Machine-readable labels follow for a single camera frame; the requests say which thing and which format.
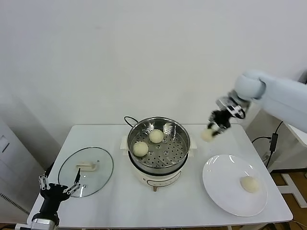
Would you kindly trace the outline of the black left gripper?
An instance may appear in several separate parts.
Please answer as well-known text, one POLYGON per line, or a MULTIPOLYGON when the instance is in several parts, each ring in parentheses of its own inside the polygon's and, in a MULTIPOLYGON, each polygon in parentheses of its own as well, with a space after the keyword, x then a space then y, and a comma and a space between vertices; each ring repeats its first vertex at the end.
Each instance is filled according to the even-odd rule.
POLYGON ((80 168, 71 187, 66 185, 49 183, 48 176, 52 170, 54 163, 52 163, 44 172, 39 176, 40 195, 44 201, 40 208, 40 213, 55 214, 57 213, 61 202, 69 199, 70 194, 75 193, 81 186, 80 181, 80 168))

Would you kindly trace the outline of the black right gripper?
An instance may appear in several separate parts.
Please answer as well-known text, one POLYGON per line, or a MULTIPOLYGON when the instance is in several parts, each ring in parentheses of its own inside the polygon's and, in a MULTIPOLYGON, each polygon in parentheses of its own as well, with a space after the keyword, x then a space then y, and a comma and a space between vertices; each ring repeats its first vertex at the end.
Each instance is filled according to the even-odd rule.
POLYGON ((231 114, 228 110, 214 110, 209 117, 207 128, 212 129, 214 124, 216 124, 217 126, 214 127, 214 136, 220 135, 231 126, 229 122, 230 118, 231 114))

